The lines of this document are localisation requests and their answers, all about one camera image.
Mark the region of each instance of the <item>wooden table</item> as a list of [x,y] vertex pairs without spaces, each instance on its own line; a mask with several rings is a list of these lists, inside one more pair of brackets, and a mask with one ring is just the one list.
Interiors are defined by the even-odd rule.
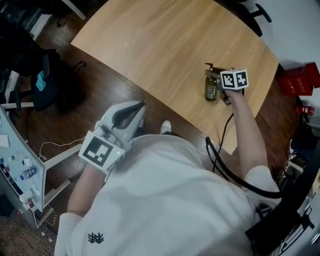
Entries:
[[[257,115],[278,60],[261,39],[212,0],[109,0],[72,45],[108,65],[220,143],[232,107],[205,100],[206,62],[247,69]],[[237,147],[232,120],[223,148]]]

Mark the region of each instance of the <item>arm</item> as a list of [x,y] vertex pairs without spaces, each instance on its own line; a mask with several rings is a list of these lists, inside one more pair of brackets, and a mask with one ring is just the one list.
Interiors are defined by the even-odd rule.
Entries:
[[105,173],[87,163],[72,191],[67,212],[81,217],[86,215],[103,187],[105,177]]
[[225,91],[232,104],[242,176],[257,166],[268,167],[267,150],[251,109],[238,91]]

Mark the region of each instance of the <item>white sneaker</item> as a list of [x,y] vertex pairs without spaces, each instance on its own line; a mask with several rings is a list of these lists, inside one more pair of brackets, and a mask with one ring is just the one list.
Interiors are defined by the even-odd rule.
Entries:
[[160,129],[160,134],[164,134],[165,132],[171,132],[171,123],[168,120],[165,120]]

